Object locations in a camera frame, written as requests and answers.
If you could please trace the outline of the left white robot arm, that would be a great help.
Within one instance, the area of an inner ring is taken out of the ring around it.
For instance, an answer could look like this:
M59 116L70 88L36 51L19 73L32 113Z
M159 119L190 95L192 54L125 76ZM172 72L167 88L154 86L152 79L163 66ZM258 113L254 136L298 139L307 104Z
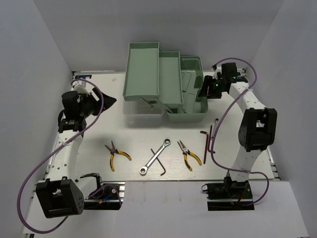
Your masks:
M109 109L116 99L99 93L96 88L91 93L68 91L61 97L64 109L58 118L57 138L61 150L52 156L46 179L36 186L36 195L46 218L79 215L89 195L99 198L105 191L98 173L76 177L74 169L86 118L96 117Z

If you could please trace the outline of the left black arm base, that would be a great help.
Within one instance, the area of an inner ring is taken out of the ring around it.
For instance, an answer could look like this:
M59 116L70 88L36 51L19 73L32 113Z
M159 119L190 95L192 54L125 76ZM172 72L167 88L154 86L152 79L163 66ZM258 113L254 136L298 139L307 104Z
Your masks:
M125 182L112 183L105 187L97 195L85 200L84 210L107 211L120 209L124 200Z

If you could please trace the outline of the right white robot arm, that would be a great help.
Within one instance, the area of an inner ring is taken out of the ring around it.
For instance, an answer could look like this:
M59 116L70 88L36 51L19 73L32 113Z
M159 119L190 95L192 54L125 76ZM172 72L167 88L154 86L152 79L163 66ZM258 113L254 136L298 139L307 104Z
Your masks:
M246 182L252 167L268 146L275 139L277 111L268 108L255 96L246 77L240 76L236 63L227 62L222 65L213 65L212 76L204 77L199 97L220 99L224 92L228 93L243 113L238 131L240 149L227 175L231 181L224 184L224 193L231 198L241 193L240 182Z

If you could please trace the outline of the green toolbox with clear lid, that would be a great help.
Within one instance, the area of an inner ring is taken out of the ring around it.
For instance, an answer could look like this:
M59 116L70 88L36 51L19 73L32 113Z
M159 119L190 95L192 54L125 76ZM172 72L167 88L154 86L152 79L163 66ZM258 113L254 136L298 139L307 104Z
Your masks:
M130 119L201 122L208 113L199 93L204 73L199 56L163 51L158 42L130 43L123 87L123 113Z

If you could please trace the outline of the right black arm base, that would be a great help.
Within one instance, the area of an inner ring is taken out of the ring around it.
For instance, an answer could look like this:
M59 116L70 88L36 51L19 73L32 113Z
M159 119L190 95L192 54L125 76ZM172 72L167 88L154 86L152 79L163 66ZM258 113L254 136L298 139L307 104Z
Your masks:
M255 209L248 181L235 187L224 182L205 183L202 192L207 194L208 211L252 211Z

